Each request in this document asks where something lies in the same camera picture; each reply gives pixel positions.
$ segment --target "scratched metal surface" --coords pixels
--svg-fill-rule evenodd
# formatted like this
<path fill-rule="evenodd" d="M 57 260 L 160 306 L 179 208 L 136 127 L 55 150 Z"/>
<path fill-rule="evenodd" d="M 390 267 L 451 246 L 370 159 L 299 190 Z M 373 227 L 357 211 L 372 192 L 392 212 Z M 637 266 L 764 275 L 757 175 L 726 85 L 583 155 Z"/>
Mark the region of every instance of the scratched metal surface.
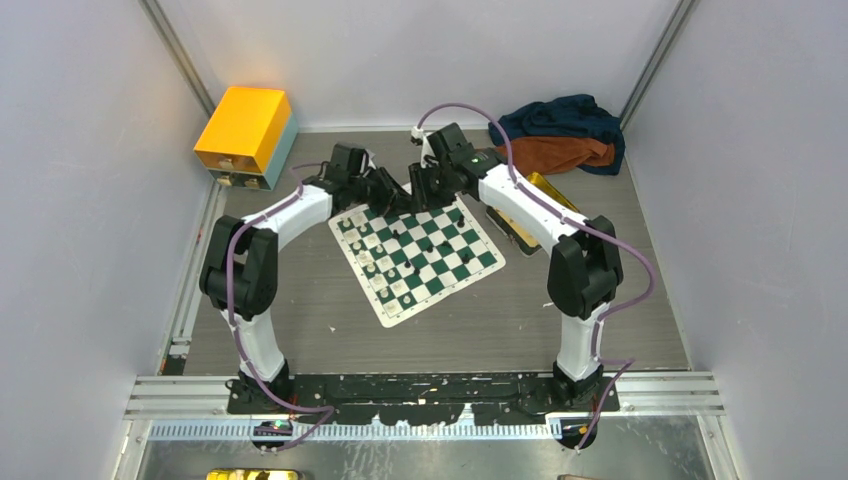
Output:
<path fill-rule="evenodd" d="M 490 145 L 482 131 L 467 132 L 477 146 Z M 418 149 L 404 132 L 300 135 L 289 165 L 329 158 L 337 141 L 376 153 L 375 161 L 398 179 Z M 636 192 L 625 166 L 614 178 L 576 170 L 549 177 L 589 217 L 604 215 L 618 236 L 654 259 Z M 233 190 L 225 212 L 242 216 L 288 195 L 285 177 L 275 192 Z M 548 370 L 560 343 L 560 315 L 546 291 L 548 258 L 526 258 L 485 217 L 483 205 L 463 199 L 506 258 L 506 266 L 400 325 L 380 325 L 326 225 L 295 239 L 279 257 L 279 289 L 272 308 L 277 341 L 300 373 L 463 372 Z M 622 255 L 624 284 L 617 301 L 640 294 L 642 267 Z M 654 296 L 607 323 L 602 346 L 609 357 L 635 356 L 636 368 L 686 368 L 683 345 L 660 282 Z M 227 375 L 238 365 L 232 337 L 207 299 L 201 303 L 185 373 Z"/>
<path fill-rule="evenodd" d="M 579 456 L 554 440 L 320 442 L 276 455 L 241 441 L 149 442 L 138 478 L 202 480 L 215 468 L 294 469 L 310 480 L 714 478 L 694 417 L 602 419 Z"/>

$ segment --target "dark blue cloth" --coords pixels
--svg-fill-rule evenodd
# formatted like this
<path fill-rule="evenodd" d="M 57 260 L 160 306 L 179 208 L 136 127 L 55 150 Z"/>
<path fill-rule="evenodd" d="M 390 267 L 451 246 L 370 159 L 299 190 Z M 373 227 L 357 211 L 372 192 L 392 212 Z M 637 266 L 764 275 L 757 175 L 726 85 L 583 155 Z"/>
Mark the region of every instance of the dark blue cloth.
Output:
<path fill-rule="evenodd" d="M 498 120 L 511 139 L 521 137 L 594 138 L 615 146 L 615 159 L 608 167 L 580 165 L 596 175 L 618 175 L 624 159 L 624 135 L 621 122 L 595 103 L 591 95 L 560 97 L 548 103 L 533 102 Z M 496 146 L 504 144 L 495 126 L 489 124 L 489 136 Z"/>

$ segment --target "cloth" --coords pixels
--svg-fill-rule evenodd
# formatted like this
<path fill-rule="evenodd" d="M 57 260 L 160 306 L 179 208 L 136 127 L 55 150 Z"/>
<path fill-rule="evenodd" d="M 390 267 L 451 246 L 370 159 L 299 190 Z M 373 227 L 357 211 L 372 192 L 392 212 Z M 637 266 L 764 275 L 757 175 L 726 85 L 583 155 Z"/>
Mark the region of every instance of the cloth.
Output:
<path fill-rule="evenodd" d="M 506 146 L 495 150 L 506 156 Z M 615 161 L 615 146 L 593 138 L 522 137 L 512 141 L 515 168 L 521 175 L 561 173 L 586 165 L 609 167 Z"/>
<path fill-rule="evenodd" d="M 548 103 L 533 102 L 515 112 L 504 115 L 499 123 L 511 140 L 522 137 L 578 137 L 593 138 L 615 147 L 615 158 L 608 166 L 590 163 L 580 168 L 597 175 L 618 175 L 624 159 L 624 135 L 621 122 L 595 103 L 591 95 L 560 97 Z M 489 124 L 492 142 L 500 146 L 504 139 Z"/>

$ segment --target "chessboard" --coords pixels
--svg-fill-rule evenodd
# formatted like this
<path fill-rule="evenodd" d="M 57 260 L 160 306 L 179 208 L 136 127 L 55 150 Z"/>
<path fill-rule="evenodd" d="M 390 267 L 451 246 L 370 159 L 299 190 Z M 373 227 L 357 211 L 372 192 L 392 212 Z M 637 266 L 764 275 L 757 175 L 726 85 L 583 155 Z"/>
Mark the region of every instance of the chessboard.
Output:
<path fill-rule="evenodd" d="M 447 208 L 397 217 L 361 205 L 329 223 L 386 328 L 506 264 L 459 199 Z"/>

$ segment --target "gray wooden tabletop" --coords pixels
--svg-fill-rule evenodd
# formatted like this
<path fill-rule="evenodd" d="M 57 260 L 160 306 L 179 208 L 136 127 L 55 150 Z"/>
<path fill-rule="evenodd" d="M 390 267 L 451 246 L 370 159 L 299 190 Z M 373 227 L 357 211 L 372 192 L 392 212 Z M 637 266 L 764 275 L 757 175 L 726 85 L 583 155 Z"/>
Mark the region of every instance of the gray wooden tabletop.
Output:
<path fill-rule="evenodd" d="M 491 145 L 484 131 L 466 132 L 475 146 Z M 405 183 L 419 150 L 406 132 L 301 134 L 287 166 L 328 160 L 338 141 L 359 143 L 375 162 Z M 286 172 L 274 192 L 233 189 L 225 213 L 243 216 L 291 193 Z M 625 165 L 617 177 L 580 170 L 548 179 L 582 213 L 604 215 L 619 238 L 655 261 L 636 192 Z M 463 201 L 506 258 L 497 273 L 468 286 L 393 328 L 383 328 L 326 224 L 292 241 L 279 256 L 279 288 L 271 307 L 274 331 L 294 372 L 462 372 L 548 370 L 560 344 L 560 314 L 546 292 L 548 258 L 524 257 L 485 217 Z M 641 265 L 622 252 L 625 280 L 616 301 L 646 287 Z M 663 283 L 652 298 L 607 322 L 602 352 L 635 356 L 634 369 L 687 368 Z M 218 311 L 203 299 L 186 363 L 187 375 L 228 375 L 238 369 L 233 339 Z"/>

